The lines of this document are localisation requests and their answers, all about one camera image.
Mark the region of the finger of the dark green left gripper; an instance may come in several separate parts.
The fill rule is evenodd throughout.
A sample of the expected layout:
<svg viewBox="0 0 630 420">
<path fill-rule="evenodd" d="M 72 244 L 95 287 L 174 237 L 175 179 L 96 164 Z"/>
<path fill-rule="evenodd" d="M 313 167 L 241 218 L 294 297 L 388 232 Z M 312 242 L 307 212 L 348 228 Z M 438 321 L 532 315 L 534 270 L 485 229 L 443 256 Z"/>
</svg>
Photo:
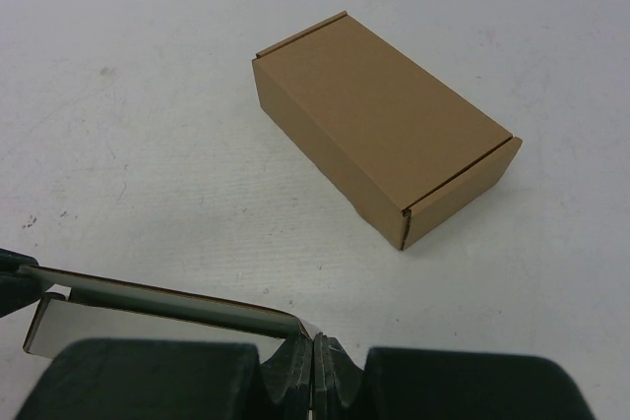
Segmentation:
<svg viewBox="0 0 630 420">
<path fill-rule="evenodd" d="M 20 272 L 22 267 L 38 267 L 38 261 L 28 255 L 0 250 L 0 317 L 6 317 L 42 296 L 41 284 L 30 275 Z"/>
</svg>

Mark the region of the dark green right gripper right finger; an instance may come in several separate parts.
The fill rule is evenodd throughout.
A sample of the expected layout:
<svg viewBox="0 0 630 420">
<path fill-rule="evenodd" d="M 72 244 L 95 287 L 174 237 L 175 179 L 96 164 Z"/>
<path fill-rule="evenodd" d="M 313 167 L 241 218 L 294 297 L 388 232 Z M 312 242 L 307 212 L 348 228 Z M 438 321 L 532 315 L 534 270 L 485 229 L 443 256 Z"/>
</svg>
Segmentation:
<svg viewBox="0 0 630 420">
<path fill-rule="evenodd" d="M 317 419 L 591 419 L 572 378 L 541 357 L 373 347 L 356 366 L 314 341 Z"/>
</svg>

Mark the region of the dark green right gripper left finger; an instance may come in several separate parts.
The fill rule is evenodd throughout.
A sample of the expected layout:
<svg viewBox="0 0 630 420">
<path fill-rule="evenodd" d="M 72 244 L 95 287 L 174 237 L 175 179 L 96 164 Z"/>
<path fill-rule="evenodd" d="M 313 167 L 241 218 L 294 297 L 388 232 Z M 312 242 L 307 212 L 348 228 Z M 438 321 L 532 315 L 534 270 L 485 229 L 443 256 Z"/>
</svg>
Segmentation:
<svg viewBox="0 0 630 420">
<path fill-rule="evenodd" d="M 313 344 L 92 338 L 64 348 L 20 419 L 305 419 Z"/>
</svg>

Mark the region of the white paper box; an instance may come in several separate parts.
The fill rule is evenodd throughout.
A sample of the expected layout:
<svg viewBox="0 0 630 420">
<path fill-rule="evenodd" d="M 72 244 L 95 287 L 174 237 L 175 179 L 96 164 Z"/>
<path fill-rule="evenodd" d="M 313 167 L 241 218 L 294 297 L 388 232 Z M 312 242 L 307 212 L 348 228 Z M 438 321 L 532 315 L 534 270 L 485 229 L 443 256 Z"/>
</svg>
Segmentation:
<svg viewBox="0 0 630 420">
<path fill-rule="evenodd" d="M 46 267 L 19 270 L 43 286 L 23 349 L 55 358 L 89 338 L 251 343 L 262 361 L 285 339 L 320 331 L 295 315 L 233 300 Z"/>
</svg>

